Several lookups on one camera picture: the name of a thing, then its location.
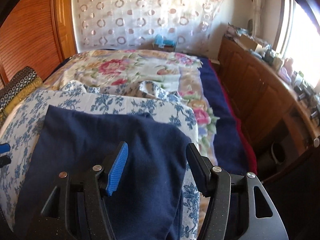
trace blue floral fabric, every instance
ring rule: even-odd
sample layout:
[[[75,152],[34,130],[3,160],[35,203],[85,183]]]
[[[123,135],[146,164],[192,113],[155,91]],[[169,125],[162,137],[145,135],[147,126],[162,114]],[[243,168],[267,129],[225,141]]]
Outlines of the blue floral fabric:
[[[11,228],[14,225],[18,195],[49,105],[91,114],[150,113],[155,121],[178,127],[197,145],[198,129],[192,109],[181,104],[180,98],[174,94],[166,94],[162,100],[157,100],[162,97],[161,91],[157,87],[152,89],[152,84],[145,85],[147,88],[143,92],[144,85],[135,92],[132,89],[127,93],[132,95],[141,92],[140,98],[133,98],[119,95],[121,91],[116,95],[99,94],[97,88],[71,81],[61,91],[36,90],[23,102],[0,139],[0,143],[9,143],[11,146],[8,156],[12,162],[0,169],[0,205]],[[182,192],[184,206],[181,239],[196,239],[199,192],[188,167]]]

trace wall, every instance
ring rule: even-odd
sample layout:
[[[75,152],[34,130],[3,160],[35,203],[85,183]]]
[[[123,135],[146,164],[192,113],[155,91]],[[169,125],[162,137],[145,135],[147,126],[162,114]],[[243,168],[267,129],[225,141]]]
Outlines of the wall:
[[[228,27],[228,23],[241,28],[247,28],[252,18],[252,0],[224,0],[220,12],[213,20],[212,34],[210,36],[210,58],[216,59],[221,39]]]
[[[20,0],[0,28],[0,41],[5,82],[27,65],[47,78],[60,63],[51,0]]]
[[[281,0],[266,0],[262,12],[262,38],[273,45],[280,19]]]

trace dark blue fabric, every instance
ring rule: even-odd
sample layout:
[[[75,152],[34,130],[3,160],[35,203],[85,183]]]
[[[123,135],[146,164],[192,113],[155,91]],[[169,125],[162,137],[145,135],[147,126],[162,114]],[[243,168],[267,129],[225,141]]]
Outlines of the dark blue fabric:
[[[204,96],[213,109],[217,121],[217,134],[213,146],[219,166],[232,174],[244,175],[249,171],[244,147],[236,129],[236,120],[229,111],[219,80],[207,58],[199,57],[203,63],[200,68]]]
[[[26,233],[42,192],[61,171],[86,171],[125,141],[129,154],[118,189],[105,199],[117,240],[180,239],[190,139],[148,117],[49,106],[19,195],[14,232]]]

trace window curtain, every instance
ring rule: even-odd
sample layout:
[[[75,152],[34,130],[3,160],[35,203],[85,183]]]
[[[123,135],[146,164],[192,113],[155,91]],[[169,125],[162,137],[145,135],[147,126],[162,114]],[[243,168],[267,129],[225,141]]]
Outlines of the window curtain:
[[[176,51],[206,55],[223,0],[72,0],[78,52],[152,49],[157,34]]]
[[[262,9],[265,0],[253,0],[252,35],[261,38],[262,35]]]

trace bedspread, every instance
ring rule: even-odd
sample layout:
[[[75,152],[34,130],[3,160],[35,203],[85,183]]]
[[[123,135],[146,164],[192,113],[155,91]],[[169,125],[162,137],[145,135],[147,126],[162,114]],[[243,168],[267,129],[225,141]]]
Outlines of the bedspread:
[[[194,111],[198,124],[201,155],[217,164],[213,139],[216,122],[212,108],[203,95],[201,61],[181,53],[153,50],[93,50],[74,55],[44,83],[44,88],[59,90],[71,80],[90,87],[105,88],[152,81],[166,92],[179,92],[182,104]]]
[[[8,153],[12,162],[0,170],[0,205],[9,226],[14,225],[14,213],[18,195],[30,164],[32,152],[40,134],[49,105],[91,114],[136,114],[150,113],[158,122],[177,126],[197,144],[198,131],[193,111],[178,102],[132,98],[127,96],[94,94],[79,82],[70,82],[63,91],[37,90],[17,110],[0,143],[9,143]],[[183,181],[182,239],[196,239],[199,216],[199,192],[187,167]]]

